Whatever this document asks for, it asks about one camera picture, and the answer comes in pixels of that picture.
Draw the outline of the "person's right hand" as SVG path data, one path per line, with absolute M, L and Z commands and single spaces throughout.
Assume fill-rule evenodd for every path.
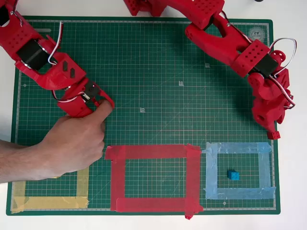
M 62 117 L 35 145 L 31 180 L 42 180 L 83 170 L 103 155 L 105 123 L 113 108 L 101 100 L 96 110 L 83 118 Z

